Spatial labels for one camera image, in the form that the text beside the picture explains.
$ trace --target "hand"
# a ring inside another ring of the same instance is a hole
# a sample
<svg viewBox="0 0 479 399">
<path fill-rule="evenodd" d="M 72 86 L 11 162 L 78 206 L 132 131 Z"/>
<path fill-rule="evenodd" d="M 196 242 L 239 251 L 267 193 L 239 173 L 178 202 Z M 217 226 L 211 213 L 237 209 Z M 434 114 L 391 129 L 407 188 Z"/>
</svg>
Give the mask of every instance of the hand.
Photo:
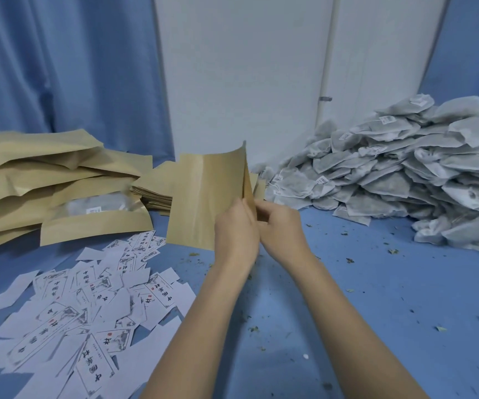
<svg viewBox="0 0 479 399">
<path fill-rule="evenodd" d="M 286 270 L 313 254 L 302 231 L 298 211 L 269 201 L 255 200 L 260 218 L 260 240 L 267 252 Z"/>
<path fill-rule="evenodd" d="M 216 263 L 244 264 L 250 268 L 260 251 L 257 221 L 245 199 L 236 199 L 216 217 Z"/>
</svg>

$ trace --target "person's right hand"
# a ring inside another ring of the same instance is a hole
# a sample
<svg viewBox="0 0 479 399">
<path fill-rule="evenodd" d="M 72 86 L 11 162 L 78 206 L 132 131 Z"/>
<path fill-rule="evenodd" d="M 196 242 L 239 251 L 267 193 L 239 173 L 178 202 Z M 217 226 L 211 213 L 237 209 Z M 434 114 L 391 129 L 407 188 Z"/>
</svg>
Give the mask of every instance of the person's right hand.
<svg viewBox="0 0 479 399">
<path fill-rule="evenodd" d="M 313 256 L 302 231 L 301 216 L 295 209 L 269 201 L 255 200 L 260 240 L 267 252 L 286 270 Z"/>
</svg>

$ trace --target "forearm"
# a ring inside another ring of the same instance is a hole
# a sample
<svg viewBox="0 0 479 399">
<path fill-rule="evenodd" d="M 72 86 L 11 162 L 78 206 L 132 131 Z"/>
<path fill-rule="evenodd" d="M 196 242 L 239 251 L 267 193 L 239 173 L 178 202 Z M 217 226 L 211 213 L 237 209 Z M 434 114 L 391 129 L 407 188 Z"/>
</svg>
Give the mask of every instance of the forearm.
<svg viewBox="0 0 479 399">
<path fill-rule="evenodd" d="M 210 269 L 142 399 L 212 396 L 230 316 L 249 269 L 234 263 L 216 263 Z"/>
<path fill-rule="evenodd" d="M 288 266 L 347 399 L 428 396 L 363 320 L 313 255 Z"/>
</svg>

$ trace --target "white wall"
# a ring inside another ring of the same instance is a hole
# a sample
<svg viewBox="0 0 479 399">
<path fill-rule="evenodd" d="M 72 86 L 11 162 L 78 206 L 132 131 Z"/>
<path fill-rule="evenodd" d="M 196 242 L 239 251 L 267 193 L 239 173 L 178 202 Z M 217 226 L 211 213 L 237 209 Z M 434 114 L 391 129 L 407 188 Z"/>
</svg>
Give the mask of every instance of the white wall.
<svg viewBox="0 0 479 399">
<path fill-rule="evenodd" d="M 318 122 L 340 128 L 417 92 L 446 0 L 335 0 Z"/>
<path fill-rule="evenodd" d="M 250 164 L 315 128 L 332 0 L 155 0 L 175 151 L 247 140 Z"/>
</svg>

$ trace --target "person's left hand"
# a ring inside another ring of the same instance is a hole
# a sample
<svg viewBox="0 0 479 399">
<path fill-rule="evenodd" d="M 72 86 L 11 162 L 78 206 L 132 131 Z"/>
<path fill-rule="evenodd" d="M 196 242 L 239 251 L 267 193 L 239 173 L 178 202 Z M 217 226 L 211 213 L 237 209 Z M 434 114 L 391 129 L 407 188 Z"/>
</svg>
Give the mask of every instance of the person's left hand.
<svg viewBox="0 0 479 399">
<path fill-rule="evenodd" d="M 245 199 L 236 199 L 216 217 L 216 263 L 234 262 L 249 269 L 260 250 L 258 223 Z"/>
</svg>

